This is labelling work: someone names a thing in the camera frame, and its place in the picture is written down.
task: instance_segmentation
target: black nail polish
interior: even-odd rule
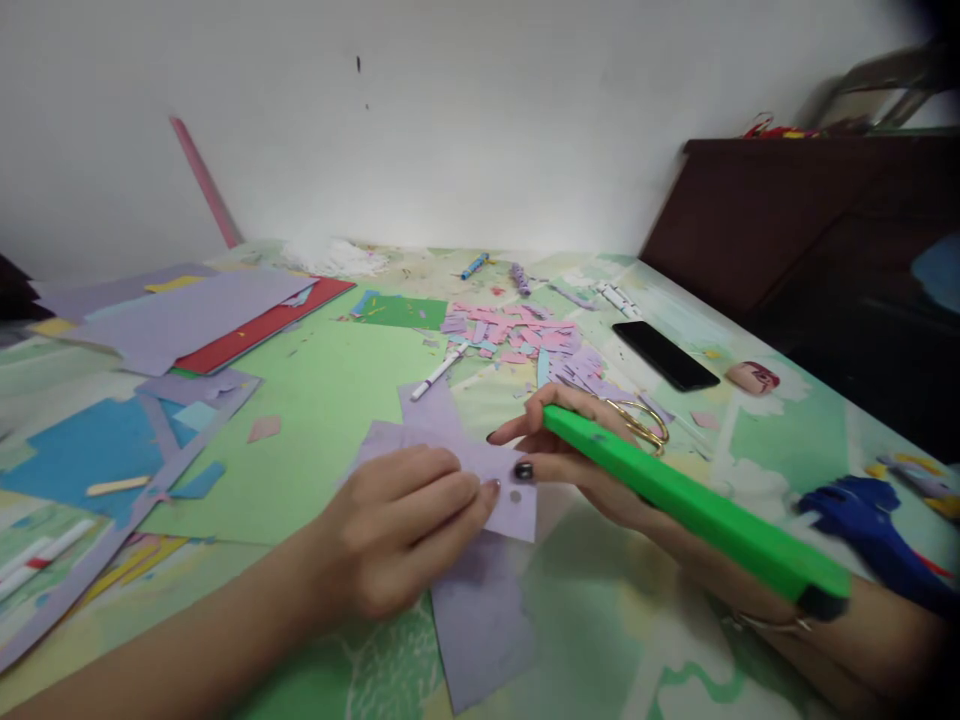
[[[513,468],[513,474],[517,476],[518,480],[532,480],[533,465],[531,463],[517,463],[516,467]]]

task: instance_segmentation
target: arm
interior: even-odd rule
[[[746,570],[654,510],[615,478],[543,427],[543,406],[574,410],[611,432],[635,442],[620,416],[606,403],[562,385],[541,388],[526,403],[526,413],[491,433],[488,441],[503,445],[517,437],[518,474],[537,482],[577,485],[608,519],[636,530],[671,555],[683,571],[731,608],[784,623],[796,608]],[[837,707],[852,709],[874,702],[873,696],[906,698],[917,688],[945,635],[944,623],[923,608],[883,587],[854,578],[850,608],[840,619],[815,624],[813,632],[776,636],[760,634]],[[847,676],[823,672],[824,661]]]
[[[397,614],[453,564],[499,492],[459,470],[425,446],[362,465],[260,562],[7,717],[201,718],[235,704],[304,642]]]

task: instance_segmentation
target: right hand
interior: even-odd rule
[[[526,470],[532,470],[532,479],[538,483],[576,485],[597,510],[618,525],[645,534],[654,528],[677,526],[669,516],[653,509],[592,460],[547,430],[543,426],[544,405],[573,410],[636,445],[623,418],[610,405],[593,395],[556,383],[540,388],[525,403],[526,413],[494,430],[487,442],[505,445],[522,437],[517,450],[527,454],[518,461],[518,468],[528,464],[530,468]]]

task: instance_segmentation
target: white wall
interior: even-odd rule
[[[635,253],[687,138],[915,42],[890,2],[2,0],[0,251],[222,250],[174,113],[247,238]]]

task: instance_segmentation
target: bracelet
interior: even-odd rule
[[[763,630],[764,632],[774,632],[782,634],[796,634],[799,632],[813,632],[813,628],[810,627],[810,622],[807,620],[807,616],[803,613],[798,614],[793,620],[785,623],[768,623],[763,620],[758,620],[755,617],[751,617],[746,613],[742,613],[739,610],[731,611],[731,614],[724,618],[728,624],[732,625],[735,630],[742,631],[744,628],[750,627],[754,630]]]

